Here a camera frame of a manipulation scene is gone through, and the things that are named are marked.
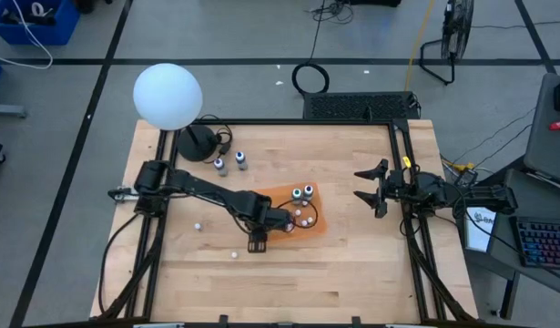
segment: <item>black floor line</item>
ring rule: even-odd
[[[119,20],[117,21],[116,30],[114,31],[114,35],[112,36],[109,49],[106,53],[106,58],[104,59],[104,63],[101,67],[96,85],[94,86],[91,98],[89,99],[86,113],[84,114],[83,120],[81,121],[81,127],[79,128],[79,132],[77,133],[76,143],[73,147],[73,150],[71,151],[69,161],[67,162],[65,173],[63,174],[63,178],[61,179],[61,185],[59,186],[55,201],[53,202],[53,208],[49,213],[49,218],[47,219],[45,230],[43,232],[43,235],[41,236],[41,241],[39,242],[39,245],[36,249],[35,258],[31,263],[31,268],[28,272],[28,275],[26,276],[25,285],[23,286],[23,290],[21,291],[15,307],[15,312],[13,313],[13,317],[11,318],[10,327],[21,327],[23,325],[23,322],[25,321],[26,312],[28,311],[29,305],[33,298],[33,294],[35,292],[36,285],[41,275],[41,271],[43,270],[43,266],[45,265],[46,255],[49,252],[51,242],[53,241],[53,236],[55,235],[55,230],[57,228],[57,224],[59,223],[59,218],[61,217],[63,206],[65,205],[67,193],[69,192],[69,188],[71,187],[71,181],[75,176],[77,163],[79,162],[79,158],[81,157],[83,147],[86,144],[87,133],[94,118],[94,114],[96,113],[97,103],[99,102],[101,93],[104,89],[104,85],[106,84],[107,72],[111,67],[111,59],[116,54],[117,44],[124,30],[124,25],[126,24],[132,1],[133,0],[127,0],[124,3],[122,13],[119,17]]]
[[[23,59],[13,58],[19,63],[30,65],[46,65],[48,59]],[[111,66],[150,66],[158,63],[172,63],[182,66],[248,66],[248,65],[298,65],[307,58],[204,58],[204,59],[175,59],[175,58],[114,58],[110,60]],[[560,59],[551,59],[551,63],[560,65]],[[407,66],[409,58],[314,58],[313,63],[320,65],[372,65],[372,66]],[[105,59],[68,58],[55,59],[55,66],[102,66]],[[424,59],[427,66],[447,66],[444,59]],[[545,61],[537,59],[462,59],[457,66],[489,66],[489,67],[529,67],[543,65]]]
[[[546,67],[546,71],[549,73],[556,73],[555,66],[551,61],[551,57],[549,57],[549,54],[546,52],[546,48],[545,45],[543,44],[543,40],[541,40],[541,37],[538,35],[538,32],[536,31],[535,28],[535,24],[533,23],[531,16],[528,14],[528,10],[526,10],[526,6],[524,6],[523,0],[514,0],[514,3],[516,4],[518,11],[520,12],[520,16],[523,18],[524,25],[528,30],[528,34],[530,34],[531,38],[533,39],[533,43],[535,44],[539,56],[543,60],[543,64]]]

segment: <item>wooden table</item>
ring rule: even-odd
[[[377,220],[373,210],[352,194],[377,187],[354,177],[354,171],[374,168],[383,158],[392,163],[387,128],[231,128],[231,151],[245,152],[249,170],[239,171],[230,155],[226,178],[219,177],[211,165],[181,158],[177,167],[231,190],[315,181],[328,231],[318,238],[274,243],[266,253],[249,254],[246,235],[225,210],[197,199],[172,200],[152,321],[216,322],[227,314],[234,323],[349,323],[352,316],[360,316],[363,323],[418,323],[407,243],[399,233],[400,206],[390,201],[387,216]],[[443,175],[432,122],[410,121],[410,128],[417,163],[422,170]],[[144,121],[137,123],[125,185],[133,185],[142,162],[154,158],[157,140],[157,129]],[[133,203],[117,206],[112,233],[132,216],[133,207]],[[450,211],[438,214],[451,218]],[[202,232],[195,231],[197,222],[204,226]],[[140,224],[138,220],[122,232],[108,254],[106,306],[131,275]],[[437,219],[430,219],[429,227],[440,278],[464,309],[477,317],[456,228]],[[232,251],[239,253],[238,259],[231,258]],[[428,311],[435,317],[431,287],[423,280]],[[143,282],[140,292],[145,289]],[[97,302],[92,313],[98,313]]]

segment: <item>orange cutting board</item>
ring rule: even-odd
[[[328,224],[326,223],[326,219],[324,218],[324,213],[322,211],[322,200],[320,195],[320,190],[318,185],[314,182],[302,182],[291,184],[288,186],[283,187],[276,187],[276,188],[269,188],[264,190],[255,190],[256,192],[270,196],[271,197],[271,206],[277,207],[281,203],[291,200],[291,192],[295,188],[300,188],[300,190],[304,190],[304,187],[307,185],[311,185],[314,188],[314,194],[312,196],[311,203],[314,204],[316,210],[318,210],[318,218],[316,225],[309,229],[303,229],[294,227],[294,230],[291,232],[283,232],[283,231],[272,231],[269,234],[268,242],[274,241],[294,241],[294,240],[302,240],[311,237],[316,237],[322,235],[328,229]],[[282,206],[283,209],[289,210],[292,216],[294,215],[295,210],[301,210],[301,215],[296,218],[296,221],[301,225],[301,221],[308,219],[308,217],[314,218],[316,213],[314,212],[314,208],[309,204],[308,206],[302,205],[294,205],[291,202]]]

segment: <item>fan stand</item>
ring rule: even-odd
[[[439,40],[435,40],[435,41],[431,41],[431,42],[426,42],[422,45],[422,55],[419,58],[419,66],[427,73],[429,73],[430,75],[432,75],[433,77],[437,78],[438,80],[442,81],[446,86],[449,84],[452,84],[455,81],[455,54],[451,53],[450,54],[450,66],[452,67],[452,80],[448,81],[443,77],[440,77],[439,75],[437,75],[436,73],[434,73],[431,69],[425,67],[425,65],[423,64],[423,50],[427,47],[427,46],[431,46],[431,45],[435,45],[442,42],[442,39]]]

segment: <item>small bottle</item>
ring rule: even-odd
[[[304,187],[304,197],[303,199],[307,202],[312,200],[312,195],[314,194],[314,188],[311,185]]]
[[[213,165],[215,166],[215,169],[217,169],[217,173],[220,177],[227,177],[227,167],[225,166],[223,159],[215,159]]]
[[[245,154],[238,151],[237,154],[235,154],[235,160],[237,161],[237,166],[239,167],[240,170],[247,169],[248,166],[247,166],[247,160],[245,158]]]
[[[291,192],[291,202],[298,205],[301,203],[301,190],[298,188]]]

